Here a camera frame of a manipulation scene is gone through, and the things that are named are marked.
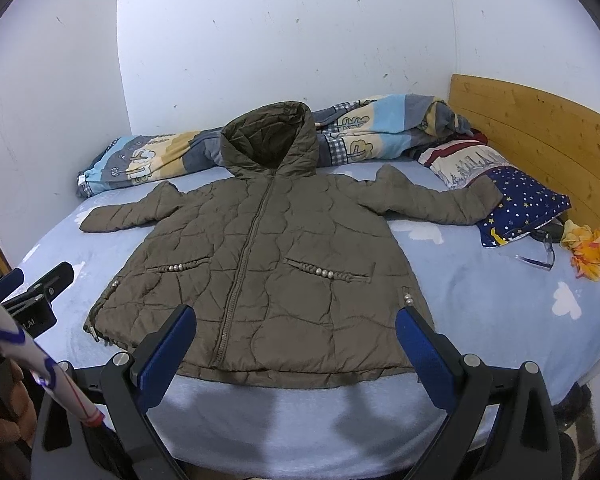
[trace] zipper pull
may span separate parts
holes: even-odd
[[[98,337],[98,334],[96,334],[96,329],[93,327],[93,325],[89,327],[89,332],[91,332],[91,336],[96,340],[96,343],[100,341],[100,338]]]

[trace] jacket hood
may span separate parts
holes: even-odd
[[[318,161],[314,116],[299,102],[263,106],[222,129],[224,166],[239,178],[311,176]]]

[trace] white wall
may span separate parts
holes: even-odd
[[[77,173],[129,132],[116,0],[15,0],[0,19],[0,244],[12,264],[79,204]]]
[[[118,0],[133,133],[220,126],[282,100],[448,92],[451,0]]]
[[[135,134],[285,99],[446,97],[453,72],[600,112],[600,32],[577,0],[118,0],[118,51]]]

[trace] quilted jacket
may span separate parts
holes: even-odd
[[[373,181],[316,174],[314,118],[295,102],[233,120],[221,149],[233,177],[188,193],[163,182],[87,216],[85,232],[157,224],[85,330],[134,348],[184,303],[198,318],[186,376],[325,388],[411,371],[395,315],[407,302],[432,318],[382,215],[474,224],[502,199],[493,182],[437,192],[389,165]]]

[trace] hand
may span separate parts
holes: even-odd
[[[17,421],[11,422],[0,418],[0,446],[12,444],[22,439],[29,447],[33,444],[36,431],[36,410],[29,397],[27,389],[22,384],[23,374],[20,367],[10,360],[13,389],[11,390],[11,409],[15,412]]]

